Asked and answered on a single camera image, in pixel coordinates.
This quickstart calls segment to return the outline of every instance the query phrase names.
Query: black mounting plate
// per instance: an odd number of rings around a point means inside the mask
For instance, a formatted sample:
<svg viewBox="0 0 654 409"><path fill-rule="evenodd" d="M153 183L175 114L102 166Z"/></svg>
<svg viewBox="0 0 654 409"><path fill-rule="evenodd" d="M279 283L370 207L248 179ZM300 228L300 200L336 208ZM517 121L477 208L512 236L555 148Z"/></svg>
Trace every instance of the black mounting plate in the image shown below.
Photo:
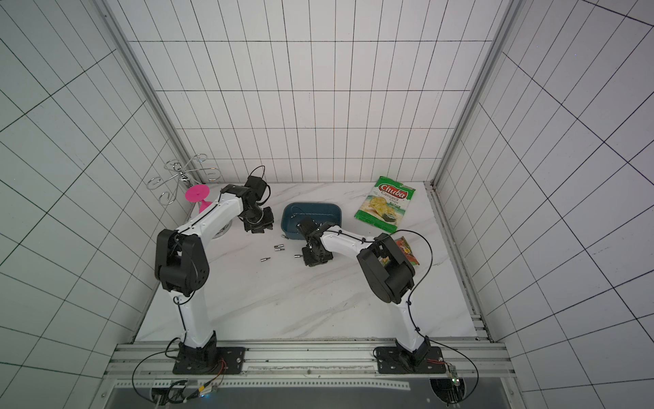
<svg viewBox="0 0 654 409"><path fill-rule="evenodd" d="M427 362L427 359L436 361L443 359L443 353L439 347L432 346L415 370L408 370L404 367L400 361L400 350L397 347L377 347L373 354L377 359L377 371L380 374L444 374L447 371L447 366L444 364Z"/></svg>
<svg viewBox="0 0 654 409"><path fill-rule="evenodd" d="M227 367L223 370L225 375L240 374L243 369L243 357L245 348L243 347L217 347L218 356L223 358ZM175 375L217 375L220 372L220 363L215 368L207 370L205 366L200 366L195 362L182 359L175 361L173 373Z"/></svg>

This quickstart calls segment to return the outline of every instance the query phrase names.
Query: black cable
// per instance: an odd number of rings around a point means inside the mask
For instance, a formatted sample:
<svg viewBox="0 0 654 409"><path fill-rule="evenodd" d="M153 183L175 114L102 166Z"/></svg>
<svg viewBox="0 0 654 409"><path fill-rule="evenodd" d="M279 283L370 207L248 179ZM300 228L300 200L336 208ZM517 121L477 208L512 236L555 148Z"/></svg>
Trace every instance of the black cable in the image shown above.
<svg viewBox="0 0 654 409"><path fill-rule="evenodd" d="M173 339L168 343L168 346L166 346L165 350L163 350L163 351L159 351L159 352L155 352L155 353L153 353L153 354L151 354L151 355L148 355L147 357L141 359L141 362L139 362L139 363L136 364L136 366L134 367L134 370L133 370L132 373L131 373L131 387L134 389L134 391L136 392L137 395L139 395L141 398L147 400L147 401L150 402L150 403L154 403L154 404L156 404L156 402L154 402L154 400L149 399L149 398L146 398L145 396L143 396L142 394L140 394L139 391L136 389L136 385L134 385L134 375L136 374L136 370L137 370L137 369L139 368L139 366L140 366L142 363L144 363L145 360L148 359L148 358L151 358L151 357L153 357L153 356L155 356L155 355L159 355L160 353L163 353L163 354L166 355L166 357L168 357L168 353L169 353L169 352L179 351L179 348L178 348L178 349L169 349L170 346L173 345L173 342L175 342L175 340L178 340L178 339L179 339L179 337L173 338Z"/></svg>

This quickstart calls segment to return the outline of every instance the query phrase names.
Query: snack package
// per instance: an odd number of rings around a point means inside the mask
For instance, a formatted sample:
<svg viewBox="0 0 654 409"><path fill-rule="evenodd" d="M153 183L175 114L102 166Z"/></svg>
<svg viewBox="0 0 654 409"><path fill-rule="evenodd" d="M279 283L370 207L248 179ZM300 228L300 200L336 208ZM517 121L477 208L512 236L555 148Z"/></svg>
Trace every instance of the snack package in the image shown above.
<svg viewBox="0 0 654 409"><path fill-rule="evenodd" d="M380 177L354 217L393 233L398 229L415 189Z"/></svg>
<svg viewBox="0 0 654 409"><path fill-rule="evenodd" d="M404 236L400 237L399 239L395 240L395 243L398 245L400 249L404 252L404 255L407 257L407 260L411 263L412 266L419 266L420 263L418 260L415 258L413 255L413 252L411 251L411 247L409 246L409 242L404 238ZM379 261L381 264L385 267L390 259L388 257L385 258L380 258Z"/></svg>

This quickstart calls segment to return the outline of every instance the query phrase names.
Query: marble tabletop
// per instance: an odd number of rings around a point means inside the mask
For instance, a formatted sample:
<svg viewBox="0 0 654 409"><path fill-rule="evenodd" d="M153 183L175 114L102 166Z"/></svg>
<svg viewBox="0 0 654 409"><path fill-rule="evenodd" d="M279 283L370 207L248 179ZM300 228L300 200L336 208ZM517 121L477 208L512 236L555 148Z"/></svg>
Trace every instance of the marble tabletop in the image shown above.
<svg viewBox="0 0 654 409"><path fill-rule="evenodd" d="M209 320L219 340L283 338L395 338L398 323L390 306L368 287L356 260L334 254L326 264L306 267L304 241L281 237L281 216L291 202L331 202L343 212L342 228L365 236L381 229L356 220L354 214L374 183L272 183L266 203L273 210L273 230L251 234L234 219L232 227L212 240L205 252L210 274L204 286ZM434 251L431 272L411 297L414 320L429 336L475 336L445 242L422 183L416 189L400 228L425 236ZM215 200L223 185L211 185L207 200ZM414 255L415 283L424 275L430 254L420 237L404 232ZM273 246L284 244L284 251ZM259 260L271 257L265 262ZM182 333L170 296L161 287L146 313L137 341L168 341Z"/></svg>

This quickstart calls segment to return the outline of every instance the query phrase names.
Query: blue bowl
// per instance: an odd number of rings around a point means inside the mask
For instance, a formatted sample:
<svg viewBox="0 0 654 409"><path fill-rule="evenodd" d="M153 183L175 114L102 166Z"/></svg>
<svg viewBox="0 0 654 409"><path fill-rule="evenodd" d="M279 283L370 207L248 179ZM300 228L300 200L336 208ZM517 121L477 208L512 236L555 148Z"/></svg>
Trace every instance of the blue bowl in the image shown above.
<svg viewBox="0 0 654 409"><path fill-rule="evenodd" d="M316 224L332 222L341 225L341 208L325 202L293 202L284 208L282 230L289 239L304 240L297 225L305 217L311 217Z"/></svg>

